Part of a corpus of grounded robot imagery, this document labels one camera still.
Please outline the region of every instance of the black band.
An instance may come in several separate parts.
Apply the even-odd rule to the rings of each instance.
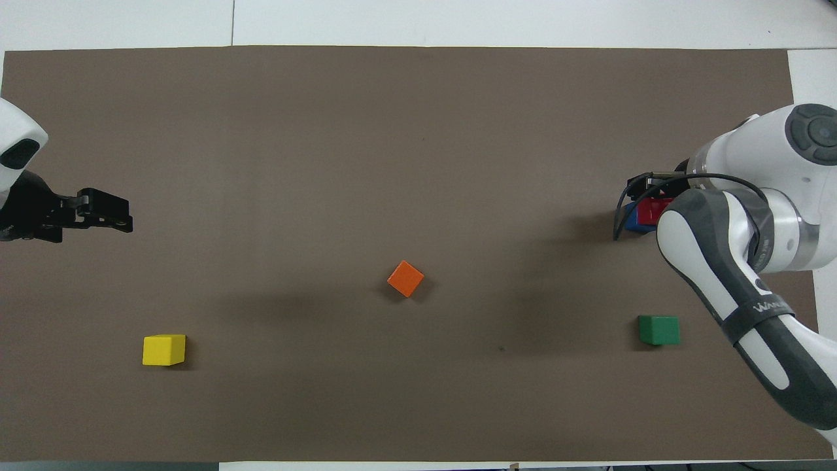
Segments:
[[[756,228],[747,250],[747,264],[756,273],[764,270],[773,255],[773,212],[770,206],[748,189],[731,189],[727,193],[735,196]]]
[[[765,294],[739,305],[738,309],[732,311],[732,314],[721,322],[721,330],[734,345],[758,324],[782,314],[795,316],[784,299],[775,294]]]

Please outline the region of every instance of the brown mat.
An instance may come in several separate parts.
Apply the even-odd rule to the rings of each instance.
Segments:
[[[0,459],[829,458],[653,236],[627,178],[792,101],[783,51],[7,53],[31,169],[136,232],[4,244]],[[427,278],[385,284],[402,259]],[[770,277],[814,325],[809,273]],[[680,316],[651,349],[636,316]],[[142,337],[187,363],[140,365]]]

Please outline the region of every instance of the cable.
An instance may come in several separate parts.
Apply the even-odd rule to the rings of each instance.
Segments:
[[[674,177],[674,178],[671,178],[671,179],[667,179],[666,181],[664,181],[662,183],[659,183],[659,184],[656,184],[656,185],[652,186],[651,188],[645,190],[645,193],[642,193],[634,202],[636,204],[639,204],[640,201],[642,201],[643,199],[648,198],[652,194],[655,194],[661,188],[663,188],[665,186],[668,186],[669,184],[673,184],[674,182],[678,182],[678,181],[681,181],[681,180],[691,180],[691,179],[729,180],[731,182],[735,182],[737,184],[741,184],[741,185],[746,186],[747,188],[751,189],[755,194],[757,194],[758,197],[762,199],[762,201],[764,201],[765,203],[768,202],[768,197],[765,196],[762,189],[760,189],[758,186],[756,186],[754,184],[751,184],[750,182],[746,181],[745,179],[740,179],[738,177],[733,177],[731,175],[725,175],[724,173],[690,173],[688,175],[681,175],[679,177]],[[617,214],[614,217],[614,221],[616,221],[619,218],[619,211],[622,209],[622,200],[623,199],[624,199],[624,196],[623,196],[623,198],[619,199],[619,207],[616,210]],[[614,228],[614,241],[619,240],[619,236],[622,234],[622,229],[624,229],[625,224],[628,223],[628,218],[630,217],[630,214],[631,214],[631,211],[626,211],[622,220],[619,222],[619,225]]]
[[[641,175],[638,175],[634,179],[628,182],[628,186],[622,191],[622,195],[619,196],[619,202],[616,204],[616,212],[614,212],[614,241],[617,240],[619,237],[616,235],[616,225],[619,223],[619,212],[622,209],[622,203],[625,201],[625,195],[636,186],[637,183],[641,182],[644,179],[647,179],[651,176],[651,172],[645,172]]]
[[[749,464],[747,464],[747,463],[741,463],[741,462],[739,462],[738,464],[741,464],[744,468],[747,468],[747,469],[752,469],[752,471],[766,471],[765,469],[754,468],[753,466],[750,466],[750,465],[749,465]]]

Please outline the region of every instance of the yellow cube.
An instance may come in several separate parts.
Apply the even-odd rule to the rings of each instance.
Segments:
[[[142,340],[142,364],[171,366],[186,359],[186,335],[161,334]]]

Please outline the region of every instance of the circular button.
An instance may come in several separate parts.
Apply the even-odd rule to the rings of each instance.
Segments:
[[[826,117],[815,118],[808,124],[808,135],[820,146],[837,146],[837,122]]]
[[[830,108],[825,105],[817,105],[815,103],[799,105],[795,108],[795,111],[805,117],[837,116],[837,110],[834,108]]]
[[[814,159],[825,165],[837,163],[837,148],[819,148],[814,151]]]
[[[807,151],[814,145],[808,137],[808,127],[801,119],[794,119],[790,122],[790,138],[800,150]]]

